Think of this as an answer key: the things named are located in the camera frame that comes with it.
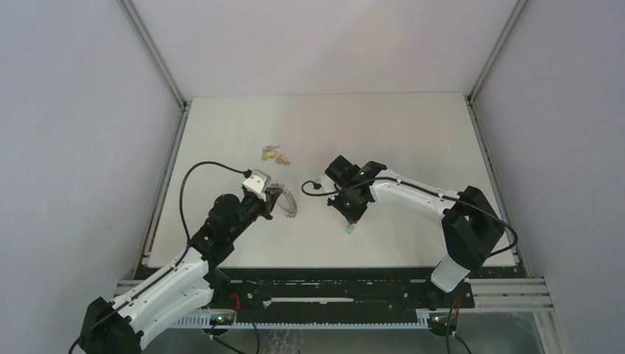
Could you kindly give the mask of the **metal chain keyring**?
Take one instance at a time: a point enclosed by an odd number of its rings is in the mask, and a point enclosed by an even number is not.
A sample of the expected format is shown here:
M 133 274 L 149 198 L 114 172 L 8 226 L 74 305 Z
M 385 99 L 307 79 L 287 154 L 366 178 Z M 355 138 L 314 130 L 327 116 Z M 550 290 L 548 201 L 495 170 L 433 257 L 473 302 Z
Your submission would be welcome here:
M 276 205 L 280 207 L 287 218 L 294 218 L 297 215 L 298 207 L 292 192 L 283 184 L 272 184 L 272 188 L 279 190 L 279 196 L 276 199 Z

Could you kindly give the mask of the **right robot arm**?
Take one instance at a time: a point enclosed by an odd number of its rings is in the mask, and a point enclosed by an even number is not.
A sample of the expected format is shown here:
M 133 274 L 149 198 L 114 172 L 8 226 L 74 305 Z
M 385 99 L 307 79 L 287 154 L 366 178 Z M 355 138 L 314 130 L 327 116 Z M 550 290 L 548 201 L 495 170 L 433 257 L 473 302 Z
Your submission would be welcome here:
M 402 207 L 426 217 L 442 231 L 446 253 L 427 280 L 430 304 L 444 307 L 455 289 L 495 253 L 506 231 L 492 205 L 477 187 L 458 192 L 411 180 L 386 165 L 369 161 L 362 167 L 344 156 L 334 159 L 314 183 L 328 195 L 348 224 L 356 224 L 369 204 Z

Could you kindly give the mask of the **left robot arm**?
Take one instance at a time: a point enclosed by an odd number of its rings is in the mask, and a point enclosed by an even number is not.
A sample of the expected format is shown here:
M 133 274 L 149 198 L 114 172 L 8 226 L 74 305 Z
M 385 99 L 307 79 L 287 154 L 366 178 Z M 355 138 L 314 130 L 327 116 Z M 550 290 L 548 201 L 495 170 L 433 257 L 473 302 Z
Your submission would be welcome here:
M 80 334 L 70 346 L 84 353 L 141 353 L 157 336 L 196 308 L 224 306 L 231 296 L 218 270 L 234 241 L 258 218 L 272 218 L 283 193 L 279 184 L 257 195 L 246 190 L 219 196 L 204 225 L 166 266 L 114 299 L 89 304 Z

